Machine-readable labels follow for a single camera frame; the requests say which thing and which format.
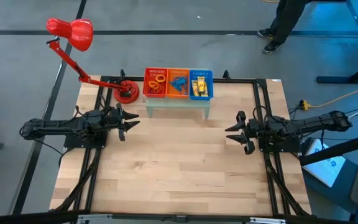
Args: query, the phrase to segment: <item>gray floor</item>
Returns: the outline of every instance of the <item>gray floor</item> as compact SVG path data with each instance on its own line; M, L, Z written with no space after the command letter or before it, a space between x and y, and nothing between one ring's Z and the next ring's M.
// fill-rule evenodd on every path
M358 1L352 2L358 13ZM49 17L74 19L79 5L79 0L20 0L14 4L0 0L0 29L44 29ZM256 30L270 24L276 6L257 0L94 0L87 2L83 17L91 19L97 30ZM346 4L313 2L295 30L355 31L358 27ZM5 143L0 150L0 215L9 212L32 144L21 139L18 130L28 119L42 116L60 64L45 46L51 38L0 36L0 141ZM73 50L71 56L90 74L117 75L123 68L128 75L141 76L145 67L159 66L210 68L217 77L229 70L232 77L279 78L290 108L300 99L318 105L358 89L358 85L315 82L318 75L348 76L358 71L358 37L290 37L274 55L261 54L265 44L256 36L98 35L87 52ZM68 68L52 118L72 115L79 88L77 74ZM321 109L298 112L297 118L354 108L358 108L358 94ZM354 127L348 132L327 132L326 137L358 136L358 117L352 122ZM63 138L47 138L46 142L61 149ZM358 151L346 157L358 163ZM43 147L24 212L48 210L57 162L57 153ZM349 213L319 193L308 193L315 215L349 218Z

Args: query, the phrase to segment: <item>blue bin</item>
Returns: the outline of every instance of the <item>blue bin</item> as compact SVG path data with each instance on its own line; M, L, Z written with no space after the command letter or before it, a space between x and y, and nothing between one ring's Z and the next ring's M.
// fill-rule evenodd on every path
M197 80L197 77L205 77L207 84L208 96L194 96L192 80ZM190 99L192 100L210 100L214 97L214 78L211 70L190 70Z

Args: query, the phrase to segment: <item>person's leg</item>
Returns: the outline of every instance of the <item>person's leg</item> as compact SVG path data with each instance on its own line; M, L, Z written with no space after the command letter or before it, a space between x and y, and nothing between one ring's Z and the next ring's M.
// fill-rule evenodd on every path
M290 35L299 17L302 15L308 0L286 0L286 2L285 8L279 17L277 31L273 38L273 42L279 44L284 43Z
M280 0L276 9L276 18L273 20L272 25L270 25L270 30L273 34L277 32L278 25L280 24L280 18L285 9L285 5L287 4L287 0Z

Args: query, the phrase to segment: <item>wooden tabletop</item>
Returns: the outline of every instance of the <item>wooden tabletop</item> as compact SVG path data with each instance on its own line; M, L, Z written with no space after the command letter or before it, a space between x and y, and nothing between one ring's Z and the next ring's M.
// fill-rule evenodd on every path
M280 80L267 80L272 112L288 118ZM82 84L77 105L92 110L98 87ZM224 132L236 123L239 110L252 117L255 108L251 84L215 83L209 119L203 110L155 109L147 117L145 96L123 105L138 114L140 124L120 142L116 130L109 133L102 150L94 188L92 212L271 215L263 155L245 155L243 146L226 139ZM112 98L111 105L117 102ZM84 149L74 149L62 159L50 208L59 206L78 182ZM285 183L294 198L310 212L299 161L281 154ZM80 208L85 207L88 187ZM282 201L276 187L279 211Z

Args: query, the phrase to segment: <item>sneaker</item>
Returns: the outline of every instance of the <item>sneaker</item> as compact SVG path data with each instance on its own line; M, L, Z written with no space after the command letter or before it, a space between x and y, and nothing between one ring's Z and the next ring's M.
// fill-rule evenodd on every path
M270 40L273 39L274 37L274 33L272 32L271 29L264 29L264 30L260 30L257 32L258 36L261 37L261 38L268 38Z
M266 45L265 48L263 48L262 52L265 54L271 54L275 52L277 49L281 47L282 44L278 42L271 41L268 45Z

